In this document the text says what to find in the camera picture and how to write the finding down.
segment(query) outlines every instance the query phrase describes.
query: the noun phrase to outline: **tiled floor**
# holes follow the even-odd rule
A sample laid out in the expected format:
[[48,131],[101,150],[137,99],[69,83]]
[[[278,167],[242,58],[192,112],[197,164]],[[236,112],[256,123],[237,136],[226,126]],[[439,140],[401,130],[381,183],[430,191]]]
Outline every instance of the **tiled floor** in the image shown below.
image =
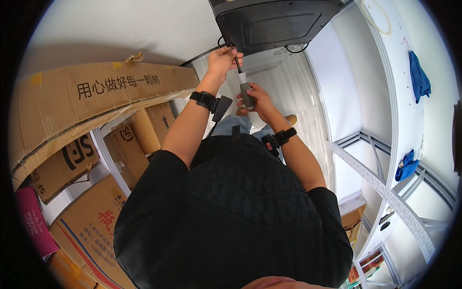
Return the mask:
[[[207,71],[207,57],[192,62],[192,67],[202,79]],[[326,124],[313,75],[304,54],[293,54],[278,67],[250,75],[247,80],[265,89],[282,114],[297,116],[298,121],[294,127],[298,136],[315,155],[326,178],[327,186],[333,191],[334,169],[332,153],[327,148]],[[238,93],[240,89],[237,71],[230,71],[219,90],[219,95],[233,98],[233,105],[225,116],[236,112]],[[172,107],[180,112],[187,101],[188,99],[175,99]],[[250,113],[249,118],[253,126],[251,133],[259,131],[265,125],[256,112]],[[205,135],[213,124],[210,117]]]

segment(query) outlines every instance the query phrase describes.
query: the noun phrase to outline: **black t-shirt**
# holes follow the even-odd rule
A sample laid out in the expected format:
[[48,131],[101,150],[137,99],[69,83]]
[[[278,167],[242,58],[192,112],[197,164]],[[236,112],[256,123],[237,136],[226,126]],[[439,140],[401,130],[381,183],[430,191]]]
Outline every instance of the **black t-shirt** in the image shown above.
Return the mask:
[[157,152],[120,213],[114,247],[143,289],[238,289],[264,276],[339,287],[353,258],[335,194],[307,193],[246,134],[204,140],[189,171]]

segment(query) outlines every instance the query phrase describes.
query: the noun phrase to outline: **light blue jeans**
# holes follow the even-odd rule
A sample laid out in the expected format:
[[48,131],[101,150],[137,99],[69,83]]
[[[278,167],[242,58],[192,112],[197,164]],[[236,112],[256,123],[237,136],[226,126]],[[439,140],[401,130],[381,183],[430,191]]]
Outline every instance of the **light blue jeans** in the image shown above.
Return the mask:
[[[232,127],[239,125],[241,134],[249,134],[252,124],[248,117],[240,117],[235,114],[230,114],[227,117],[223,118],[218,124],[215,130],[213,131],[211,136],[215,135],[232,135]],[[257,131],[253,134],[255,138],[261,141],[261,138],[265,135],[270,134],[274,135],[273,129],[269,126],[269,124],[265,125],[260,131]],[[277,149],[279,152],[279,158],[282,162],[284,162],[284,157],[282,156],[281,148]]]

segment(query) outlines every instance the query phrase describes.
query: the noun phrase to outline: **screwdriver handle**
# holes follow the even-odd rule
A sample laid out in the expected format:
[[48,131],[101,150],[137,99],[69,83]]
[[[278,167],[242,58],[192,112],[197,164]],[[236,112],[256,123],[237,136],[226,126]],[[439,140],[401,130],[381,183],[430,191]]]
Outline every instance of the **screwdriver handle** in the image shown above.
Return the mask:
[[240,86],[241,86],[241,94],[242,99],[244,100],[245,108],[248,110],[255,108],[255,100],[253,96],[247,94],[247,90],[250,89],[249,83],[246,80],[245,72],[238,74]]

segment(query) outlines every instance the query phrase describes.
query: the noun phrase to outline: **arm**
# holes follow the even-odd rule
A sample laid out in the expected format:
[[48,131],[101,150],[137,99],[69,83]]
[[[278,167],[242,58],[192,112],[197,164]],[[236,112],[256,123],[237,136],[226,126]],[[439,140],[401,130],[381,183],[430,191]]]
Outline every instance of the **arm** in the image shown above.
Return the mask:
[[[222,47],[210,53],[208,70],[204,78],[197,86],[196,91],[205,91],[211,95],[217,95],[218,89],[226,80],[228,70],[237,68],[234,57],[238,57],[242,64],[242,53],[230,47]],[[207,127],[210,111],[190,100],[165,137],[162,150],[174,153],[189,168],[194,155],[201,144],[202,137]]]
[[[258,112],[260,118],[268,123],[275,133],[290,129],[290,124],[273,105],[266,91],[255,83],[249,83],[249,85],[253,90],[248,90],[247,93],[255,98],[255,109],[251,111]],[[287,166],[294,171],[306,191],[326,187],[319,163],[298,135],[294,135],[288,143],[282,145],[282,153]]]

